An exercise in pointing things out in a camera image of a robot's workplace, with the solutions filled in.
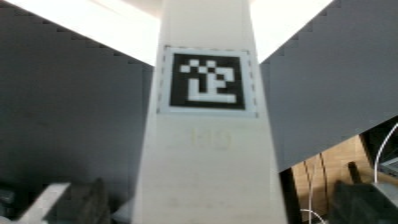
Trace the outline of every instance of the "white ceiling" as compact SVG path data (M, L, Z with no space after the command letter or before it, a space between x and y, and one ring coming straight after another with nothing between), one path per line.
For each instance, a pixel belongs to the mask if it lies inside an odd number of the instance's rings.
M161 0L7 1L154 65ZM259 62L328 3L330 0L250 0Z

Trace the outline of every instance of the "dark gray surface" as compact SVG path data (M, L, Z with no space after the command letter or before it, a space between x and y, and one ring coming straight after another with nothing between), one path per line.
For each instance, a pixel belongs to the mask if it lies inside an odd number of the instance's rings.
M398 1L335 1L261 64L279 168L398 113Z
M152 69L41 22L0 9L0 182L33 190L101 177L122 201Z

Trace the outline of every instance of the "wooden panel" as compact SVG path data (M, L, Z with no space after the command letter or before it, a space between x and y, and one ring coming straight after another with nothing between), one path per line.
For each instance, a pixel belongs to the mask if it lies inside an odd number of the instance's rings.
M321 157L325 164L325 175L321 168ZM312 210L323 215L327 214L330 196L334 191L334 183L337 180L351 183L348 173L348 163L355 162L359 170L369 170L369 162L364 153L362 142L359 136L351 137L328 150L321 152L312 158L293 166L296 194L300 200L300 208L309 208L309 180L312 176ZM302 220L307 221L307 213L302 213Z

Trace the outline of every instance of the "white pillar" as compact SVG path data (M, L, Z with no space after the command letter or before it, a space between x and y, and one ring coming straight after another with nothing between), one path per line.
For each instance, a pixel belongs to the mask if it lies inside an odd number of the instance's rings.
M248 0L163 1L133 223L286 223Z

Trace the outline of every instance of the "black wire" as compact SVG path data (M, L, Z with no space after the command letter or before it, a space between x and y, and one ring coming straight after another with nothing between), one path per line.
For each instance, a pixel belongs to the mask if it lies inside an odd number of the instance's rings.
M327 168L325 168L325 161L323 161L323 155L321 155L321 153L319 153L319 162L321 162L321 170L323 170L325 198L327 198L327 211L328 211Z
M303 167L305 167L305 174L307 174L307 187L311 188L309 173L307 173L307 162L305 161L303 161Z

